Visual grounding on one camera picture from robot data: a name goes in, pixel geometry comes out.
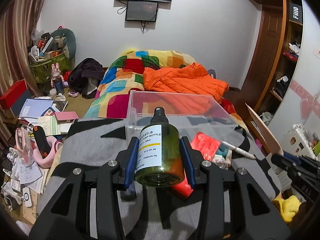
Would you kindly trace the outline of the silver white pen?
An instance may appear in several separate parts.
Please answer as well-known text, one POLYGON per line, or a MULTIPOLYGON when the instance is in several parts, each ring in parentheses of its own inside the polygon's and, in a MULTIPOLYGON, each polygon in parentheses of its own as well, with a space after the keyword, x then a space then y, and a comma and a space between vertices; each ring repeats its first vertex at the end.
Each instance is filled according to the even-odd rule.
POLYGON ((229 149, 235 151, 236 153, 240 154, 240 155, 243 155, 244 157, 248 158, 248 159, 252 159, 252 160, 255 160, 256 157, 252 154, 250 154, 249 152, 243 150, 243 149, 240 149, 239 147, 236 147, 228 142, 225 142, 225 141, 220 141, 222 145, 228 147, 229 149))

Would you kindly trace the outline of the pink headphone stand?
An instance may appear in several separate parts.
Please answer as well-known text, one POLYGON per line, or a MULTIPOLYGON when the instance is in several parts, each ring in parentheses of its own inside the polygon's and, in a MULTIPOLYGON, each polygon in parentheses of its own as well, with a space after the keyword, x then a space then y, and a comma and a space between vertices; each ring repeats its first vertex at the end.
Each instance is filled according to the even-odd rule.
POLYGON ((42 168, 50 168, 57 151, 63 146, 63 143, 57 140, 56 137, 47 137, 41 126, 33 127, 33 135, 35 139, 34 146, 26 129, 16 129, 16 148, 22 164, 30 166, 33 162, 36 162, 42 168))

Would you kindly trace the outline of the red box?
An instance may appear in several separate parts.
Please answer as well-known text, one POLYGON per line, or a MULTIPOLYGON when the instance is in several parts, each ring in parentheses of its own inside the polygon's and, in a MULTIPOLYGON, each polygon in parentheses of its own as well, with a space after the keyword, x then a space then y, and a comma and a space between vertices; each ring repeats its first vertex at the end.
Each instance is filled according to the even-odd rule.
POLYGON ((0 97, 0 104, 3 109, 9 109, 16 100, 27 90, 25 80, 19 80, 12 84, 11 87, 0 97))

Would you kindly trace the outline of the wooden shelf unit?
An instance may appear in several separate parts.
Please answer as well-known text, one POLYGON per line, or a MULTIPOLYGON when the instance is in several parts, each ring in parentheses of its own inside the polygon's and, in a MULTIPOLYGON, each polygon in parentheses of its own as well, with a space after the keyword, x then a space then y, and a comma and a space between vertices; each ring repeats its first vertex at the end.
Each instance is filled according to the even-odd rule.
MULTIPOLYGON (((283 22, 280 42, 276 58, 258 103, 253 110, 257 114, 265 112, 275 114, 285 96, 298 61, 298 54, 303 36, 303 3, 302 0, 253 0, 259 5, 283 10, 283 22)), ((241 91, 236 98, 235 109, 244 122, 251 122, 240 112, 239 100, 241 91)))

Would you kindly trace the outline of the green cluttered storage basket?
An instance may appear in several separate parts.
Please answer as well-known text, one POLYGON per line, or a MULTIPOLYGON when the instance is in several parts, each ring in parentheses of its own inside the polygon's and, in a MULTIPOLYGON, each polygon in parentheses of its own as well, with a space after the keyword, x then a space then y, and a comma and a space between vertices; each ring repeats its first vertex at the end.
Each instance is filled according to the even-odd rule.
POLYGON ((59 69, 63 75, 70 71, 72 63, 67 46, 61 50, 49 51, 44 57, 40 57, 39 49, 29 52, 29 66, 36 83, 47 83, 51 80, 52 64, 59 64, 59 69))

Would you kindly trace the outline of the colourful patchwork blanket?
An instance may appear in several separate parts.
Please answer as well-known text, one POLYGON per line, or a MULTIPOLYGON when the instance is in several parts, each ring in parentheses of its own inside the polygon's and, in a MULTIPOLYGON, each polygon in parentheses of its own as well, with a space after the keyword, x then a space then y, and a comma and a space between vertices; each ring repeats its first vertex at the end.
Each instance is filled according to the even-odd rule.
MULTIPOLYGON (((188 54, 174 50, 135 50, 122 53, 105 72, 98 86, 95 100, 85 114, 86 118, 125 118, 132 90, 147 91, 143 85, 143 74, 146 68, 183 68, 196 60, 188 54)), ((224 97, 219 103, 222 108, 245 128, 242 118, 234 106, 224 97)))

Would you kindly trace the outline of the grey neck pillow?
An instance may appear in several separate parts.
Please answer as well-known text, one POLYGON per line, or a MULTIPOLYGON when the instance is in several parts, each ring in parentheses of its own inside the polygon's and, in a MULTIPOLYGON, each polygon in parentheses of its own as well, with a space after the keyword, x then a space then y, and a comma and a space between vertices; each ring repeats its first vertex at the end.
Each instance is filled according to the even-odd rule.
POLYGON ((76 38, 74 33, 67 28, 57 29, 51 34, 54 42, 58 43, 58 48, 62 49, 66 58, 72 60, 76 54, 76 38))

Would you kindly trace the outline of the wall mounted monitor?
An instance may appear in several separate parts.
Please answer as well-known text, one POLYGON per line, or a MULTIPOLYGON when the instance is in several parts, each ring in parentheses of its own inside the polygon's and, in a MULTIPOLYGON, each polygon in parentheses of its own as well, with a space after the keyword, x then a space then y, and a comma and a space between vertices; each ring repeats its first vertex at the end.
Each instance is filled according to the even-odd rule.
POLYGON ((125 21, 156 22, 158 3, 147 1, 128 1, 125 21))

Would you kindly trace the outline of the teal tape roll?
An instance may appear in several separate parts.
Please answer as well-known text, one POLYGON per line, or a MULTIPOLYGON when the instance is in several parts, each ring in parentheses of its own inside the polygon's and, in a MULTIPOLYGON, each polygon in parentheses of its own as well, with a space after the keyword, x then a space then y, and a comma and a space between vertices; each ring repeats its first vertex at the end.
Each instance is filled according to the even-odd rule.
POLYGON ((216 154, 221 155, 223 158, 225 158, 226 155, 228 154, 228 151, 229 151, 229 148, 227 146, 220 144, 216 151, 216 154))

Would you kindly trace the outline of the striped curtain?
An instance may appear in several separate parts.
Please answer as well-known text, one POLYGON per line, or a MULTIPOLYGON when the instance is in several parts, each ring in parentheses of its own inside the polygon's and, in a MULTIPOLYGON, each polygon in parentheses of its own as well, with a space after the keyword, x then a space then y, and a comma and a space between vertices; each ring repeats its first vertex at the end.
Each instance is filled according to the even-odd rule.
POLYGON ((44 0, 1 0, 1 94, 24 80, 31 95, 41 95, 31 73, 28 46, 44 0))

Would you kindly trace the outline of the wooden door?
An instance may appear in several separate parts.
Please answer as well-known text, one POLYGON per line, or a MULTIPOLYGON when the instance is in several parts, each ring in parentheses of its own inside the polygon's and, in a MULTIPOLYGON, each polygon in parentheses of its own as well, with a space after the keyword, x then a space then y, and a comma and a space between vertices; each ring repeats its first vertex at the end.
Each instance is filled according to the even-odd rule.
POLYGON ((240 112, 245 119, 249 117, 247 106, 256 106, 270 76, 280 42, 282 22, 282 9, 263 6, 257 44, 239 100, 240 112))

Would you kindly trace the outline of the pink rabbit figure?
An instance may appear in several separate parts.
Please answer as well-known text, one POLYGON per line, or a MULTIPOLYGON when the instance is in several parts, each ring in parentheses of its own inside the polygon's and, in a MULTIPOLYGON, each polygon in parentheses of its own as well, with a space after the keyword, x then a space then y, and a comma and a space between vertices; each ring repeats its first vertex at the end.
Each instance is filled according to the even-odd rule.
POLYGON ((64 78, 61 75, 61 70, 59 68, 59 64, 52 64, 51 70, 51 86, 56 89, 57 94, 64 94, 64 78))

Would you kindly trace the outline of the dark clothes pile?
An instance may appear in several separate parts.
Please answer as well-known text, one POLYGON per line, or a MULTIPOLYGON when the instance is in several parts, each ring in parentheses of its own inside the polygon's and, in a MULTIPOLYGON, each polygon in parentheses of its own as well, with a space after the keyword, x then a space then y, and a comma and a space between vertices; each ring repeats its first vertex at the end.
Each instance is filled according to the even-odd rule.
POLYGON ((104 74, 105 70, 98 61, 86 58, 71 71, 67 82, 70 89, 83 98, 93 99, 104 74))

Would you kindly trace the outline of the red paper packet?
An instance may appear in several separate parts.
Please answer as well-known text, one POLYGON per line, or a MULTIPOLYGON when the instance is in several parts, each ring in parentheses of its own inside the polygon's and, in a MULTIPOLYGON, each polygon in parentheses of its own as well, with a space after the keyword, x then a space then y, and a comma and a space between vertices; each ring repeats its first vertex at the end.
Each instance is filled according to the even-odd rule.
MULTIPOLYGON (((190 143, 191 148, 193 150, 200 151, 204 160, 209 161, 212 161, 214 159, 214 156, 217 150, 219 149, 220 144, 221 142, 202 132, 198 132, 190 143)), ((193 189, 187 182, 186 175, 184 181, 177 185, 174 185, 172 188, 173 191, 176 194, 178 194, 182 199, 188 198, 193 192, 193 189)))

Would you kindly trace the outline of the grey black fleece blanket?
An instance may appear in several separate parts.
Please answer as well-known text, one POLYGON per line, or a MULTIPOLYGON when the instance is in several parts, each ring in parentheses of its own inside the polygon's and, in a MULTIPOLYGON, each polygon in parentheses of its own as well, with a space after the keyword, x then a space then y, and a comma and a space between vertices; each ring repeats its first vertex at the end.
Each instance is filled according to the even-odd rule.
MULTIPOLYGON (((280 194, 280 181, 255 144, 252 136, 238 126, 223 139, 255 155, 249 160, 232 154, 231 167, 248 170, 270 200, 280 194)), ((72 124, 62 147, 60 161, 37 205, 41 213, 71 172, 79 167, 91 170, 115 159, 128 146, 123 119, 80 119, 72 124)), ((182 199, 170 188, 143 187, 136 183, 137 199, 120 201, 126 239, 194 239, 199 221, 201 192, 182 199)))

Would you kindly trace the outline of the blue notebook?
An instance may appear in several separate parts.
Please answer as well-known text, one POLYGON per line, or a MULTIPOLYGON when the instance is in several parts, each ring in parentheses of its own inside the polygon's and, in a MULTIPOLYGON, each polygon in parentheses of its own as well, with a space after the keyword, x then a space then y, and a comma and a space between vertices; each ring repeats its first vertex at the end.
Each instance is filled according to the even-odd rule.
POLYGON ((53 100, 48 99, 27 99, 22 106, 20 118, 38 118, 53 104, 53 100))

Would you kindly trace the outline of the orange puffer jacket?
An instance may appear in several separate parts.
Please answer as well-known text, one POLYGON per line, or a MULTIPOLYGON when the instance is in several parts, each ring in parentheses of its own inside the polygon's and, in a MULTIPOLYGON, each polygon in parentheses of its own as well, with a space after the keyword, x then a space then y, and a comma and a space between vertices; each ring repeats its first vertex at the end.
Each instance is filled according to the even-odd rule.
POLYGON ((211 77, 204 66, 197 62, 183 68, 146 68, 143 85, 145 90, 152 92, 208 95, 218 103, 229 90, 226 81, 211 77))

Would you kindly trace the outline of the white suitcase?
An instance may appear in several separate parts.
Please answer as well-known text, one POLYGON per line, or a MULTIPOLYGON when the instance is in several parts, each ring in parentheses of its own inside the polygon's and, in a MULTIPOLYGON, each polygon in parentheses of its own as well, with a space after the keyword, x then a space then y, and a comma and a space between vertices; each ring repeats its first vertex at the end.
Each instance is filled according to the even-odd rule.
POLYGON ((283 151, 289 154, 319 160, 319 136, 308 132, 302 124, 292 125, 280 145, 283 151))

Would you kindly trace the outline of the clear plastic storage bin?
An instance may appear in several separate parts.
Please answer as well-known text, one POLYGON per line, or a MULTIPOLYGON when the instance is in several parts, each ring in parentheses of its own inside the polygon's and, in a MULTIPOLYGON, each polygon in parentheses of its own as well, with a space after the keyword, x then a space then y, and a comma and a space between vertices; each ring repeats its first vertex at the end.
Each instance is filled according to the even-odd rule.
POLYGON ((180 136, 190 140, 198 132, 218 140, 226 139, 238 126, 211 96, 133 90, 127 109, 127 139, 139 136, 157 107, 164 109, 169 123, 178 129, 180 136))

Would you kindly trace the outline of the green pump spray bottle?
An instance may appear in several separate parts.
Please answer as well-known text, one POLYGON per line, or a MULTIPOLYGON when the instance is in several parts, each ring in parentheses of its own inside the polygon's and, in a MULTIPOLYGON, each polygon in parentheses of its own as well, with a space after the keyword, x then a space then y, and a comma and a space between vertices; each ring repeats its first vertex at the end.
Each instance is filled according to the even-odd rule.
POLYGON ((178 129, 156 107, 150 123, 139 135, 135 179, 149 187, 169 187, 184 181, 178 129))

